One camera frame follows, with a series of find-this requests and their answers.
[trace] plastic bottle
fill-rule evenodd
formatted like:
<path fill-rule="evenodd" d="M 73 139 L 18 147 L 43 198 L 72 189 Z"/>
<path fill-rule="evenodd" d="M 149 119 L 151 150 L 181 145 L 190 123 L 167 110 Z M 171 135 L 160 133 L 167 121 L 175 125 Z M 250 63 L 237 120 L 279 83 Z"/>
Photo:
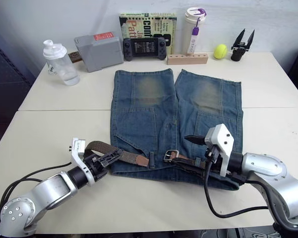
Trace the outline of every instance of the plastic bottle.
<path fill-rule="evenodd" d="M 43 42 L 43 56 L 46 58 L 53 72 L 56 71 L 57 75 L 62 81 L 72 86 L 79 82 L 79 76 L 70 57 L 67 54 L 67 49 L 62 44 L 53 44 L 53 41 L 46 40 Z"/>
<path fill-rule="evenodd" d="M 194 36 L 195 44 L 199 43 L 201 36 L 201 26 L 205 21 L 207 13 L 204 9 L 200 7 L 188 8 L 184 16 L 184 27 L 183 27 L 183 43 L 182 43 L 182 53 L 188 54 L 188 49 L 191 44 L 191 37 L 193 28 L 198 27 L 199 29 L 195 31 L 196 36 Z"/>

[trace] gray battery pack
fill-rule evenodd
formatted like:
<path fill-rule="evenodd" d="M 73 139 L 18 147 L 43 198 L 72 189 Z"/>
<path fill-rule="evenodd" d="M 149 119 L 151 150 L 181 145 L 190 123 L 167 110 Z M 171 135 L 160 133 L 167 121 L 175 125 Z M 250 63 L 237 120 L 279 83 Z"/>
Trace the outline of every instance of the gray battery pack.
<path fill-rule="evenodd" d="M 124 62 L 119 37 L 111 32 L 76 37 L 74 42 L 88 72 Z"/>

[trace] blue denim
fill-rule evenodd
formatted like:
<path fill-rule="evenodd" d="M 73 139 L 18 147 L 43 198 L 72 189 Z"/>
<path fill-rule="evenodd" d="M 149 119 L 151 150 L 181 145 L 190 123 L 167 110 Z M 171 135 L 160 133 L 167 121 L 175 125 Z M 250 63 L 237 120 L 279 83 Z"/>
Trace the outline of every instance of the blue denim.
<path fill-rule="evenodd" d="M 114 175 L 171 180 L 203 185 L 203 179 L 163 161 L 167 150 L 204 161 L 206 146 L 184 139 L 205 136 L 209 128 L 224 123 L 234 137 L 233 150 L 242 152 L 241 83 L 182 70 L 173 83 L 171 69 L 158 72 L 115 74 L 110 138 L 113 146 L 149 159 L 148 167 L 117 161 Z M 211 173 L 209 186 L 237 190 L 239 184 Z"/>

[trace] wooden block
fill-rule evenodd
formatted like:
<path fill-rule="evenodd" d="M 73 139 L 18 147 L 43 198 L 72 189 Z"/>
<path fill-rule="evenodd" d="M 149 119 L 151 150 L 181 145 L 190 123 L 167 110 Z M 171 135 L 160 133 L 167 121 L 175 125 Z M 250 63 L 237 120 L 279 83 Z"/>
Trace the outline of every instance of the wooden block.
<path fill-rule="evenodd" d="M 202 64 L 207 63 L 208 54 L 168 55 L 167 64 Z"/>

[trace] white table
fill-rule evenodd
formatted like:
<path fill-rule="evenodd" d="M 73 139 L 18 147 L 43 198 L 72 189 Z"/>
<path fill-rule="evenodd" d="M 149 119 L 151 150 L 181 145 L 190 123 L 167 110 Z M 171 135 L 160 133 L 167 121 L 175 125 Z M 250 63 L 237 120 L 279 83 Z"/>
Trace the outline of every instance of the white table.
<path fill-rule="evenodd" d="M 17 112 L 0 142 L 0 198 L 11 182 L 25 174 L 68 162 L 72 137 L 108 143 L 109 119 L 109 111 Z M 244 109 L 243 131 L 244 153 L 274 155 L 298 178 L 298 108 Z M 35 177 L 44 179 L 58 171 Z M 24 182 L 12 197 L 25 193 L 34 184 Z M 216 210 L 223 214 L 265 204 L 248 184 L 238 191 L 210 189 L 210 193 Z M 267 210 L 229 219 L 215 217 L 203 189 L 197 185 L 107 175 L 48 211 L 39 222 L 37 233 L 148 232 L 272 223 Z"/>
<path fill-rule="evenodd" d="M 271 53 L 247 52 L 239 62 L 214 59 L 209 53 L 207 64 L 167 65 L 157 59 L 134 59 L 100 71 L 88 73 L 84 63 L 75 63 L 79 84 L 65 86 L 50 76 L 46 66 L 41 71 L 20 111 L 109 110 L 114 89 L 115 71 L 158 71 L 171 68 L 174 80 L 181 69 L 189 72 L 242 82 L 243 108 L 298 107 L 298 90 Z"/>

